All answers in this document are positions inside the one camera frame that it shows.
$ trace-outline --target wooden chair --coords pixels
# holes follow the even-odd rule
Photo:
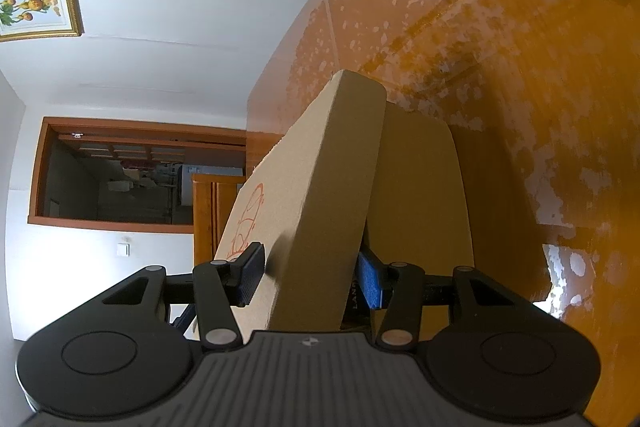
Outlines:
[[[193,266],[212,261],[244,176],[192,174]]]

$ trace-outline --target doorway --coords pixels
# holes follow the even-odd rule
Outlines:
[[[244,175],[244,130],[44,118],[28,223],[193,233],[194,173]]]

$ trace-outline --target wooden table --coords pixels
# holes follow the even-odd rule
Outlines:
[[[445,120],[476,266],[598,348],[588,416],[640,413],[640,0],[309,0],[248,102],[249,172],[343,68]]]

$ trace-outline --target orange printed logo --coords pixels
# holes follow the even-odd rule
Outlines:
[[[260,183],[255,187],[253,194],[249,198],[240,219],[238,219],[238,227],[236,235],[231,241],[231,249],[226,254],[226,258],[232,261],[238,257],[246,247],[249,246],[249,235],[255,227],[255,221],[258,218],[258,211],[264,203],[264,186]]]

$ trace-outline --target light switch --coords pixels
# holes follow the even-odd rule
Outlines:
[[[129,257],[129,243],[118,243],[116,255],[120,257]]]

